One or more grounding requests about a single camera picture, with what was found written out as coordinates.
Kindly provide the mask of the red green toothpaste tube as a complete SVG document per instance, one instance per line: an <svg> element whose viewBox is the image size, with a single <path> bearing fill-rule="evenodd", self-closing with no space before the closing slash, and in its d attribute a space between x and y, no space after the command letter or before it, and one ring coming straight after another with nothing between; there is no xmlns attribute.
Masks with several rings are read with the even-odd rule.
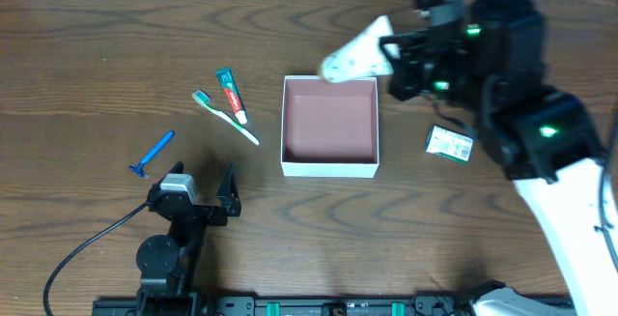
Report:
<svg viewBox="0 0 618 316"><path fill-rule="evenodd" d="M229 67L217 70L215 72L219 83L225 91L230 105L232 106L235 116L241 125L248 123L245 107L242 103L233 72Z"/></svg>

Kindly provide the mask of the white cream tube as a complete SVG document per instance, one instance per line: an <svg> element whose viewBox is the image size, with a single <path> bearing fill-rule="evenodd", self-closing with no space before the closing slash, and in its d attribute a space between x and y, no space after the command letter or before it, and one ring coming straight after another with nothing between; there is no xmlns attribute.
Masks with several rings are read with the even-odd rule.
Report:
<svg viewBox="0 0 618 316"><path fill-rule="evenodd" d="M380 50L379 41L393 35L388 16L379 16L354 39L324 58L318 75L330 83L391 75L394 70Z"/></svg>

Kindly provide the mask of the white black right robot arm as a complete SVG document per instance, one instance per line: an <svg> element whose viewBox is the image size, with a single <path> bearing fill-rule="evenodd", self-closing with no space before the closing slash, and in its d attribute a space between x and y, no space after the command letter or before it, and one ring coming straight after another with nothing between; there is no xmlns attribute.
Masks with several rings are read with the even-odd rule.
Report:
<svg viewBox="0 0 618 316"><path fill-rule="evenodd" d="M469 133L541 225L579 315L613 315L617 211L611 154L584 104L544 81L545 20L531 0L415 0L428 28L386 36L390 93L468 110Z"/></svg>

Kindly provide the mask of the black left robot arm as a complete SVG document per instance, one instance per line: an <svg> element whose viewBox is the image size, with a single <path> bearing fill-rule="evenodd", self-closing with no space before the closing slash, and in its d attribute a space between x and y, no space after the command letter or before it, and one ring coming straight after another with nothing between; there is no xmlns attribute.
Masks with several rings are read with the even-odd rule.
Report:
<svg viewBox="0 0 618 316"><path fill-rule="evenodd" d="M197 202L191 175L177 162L146 199L148 210L170 222L164 235L149 237L139 246L136 264L141 272L137 315L214 315L216 302L192 287L206 232L225 226L241 213L235 166L229 164L216 193L218 206Z"/></svg>

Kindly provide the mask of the green white soap packet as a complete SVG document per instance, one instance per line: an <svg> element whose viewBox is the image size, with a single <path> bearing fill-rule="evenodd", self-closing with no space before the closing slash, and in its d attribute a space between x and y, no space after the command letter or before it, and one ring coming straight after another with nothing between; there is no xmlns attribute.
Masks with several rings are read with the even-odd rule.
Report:
<svg viewBox="0 0 618 316"><path fill-rule="evenodd" d="M468 163L474 140L440 126L433 126L426 141L425 152Z"/></svg>

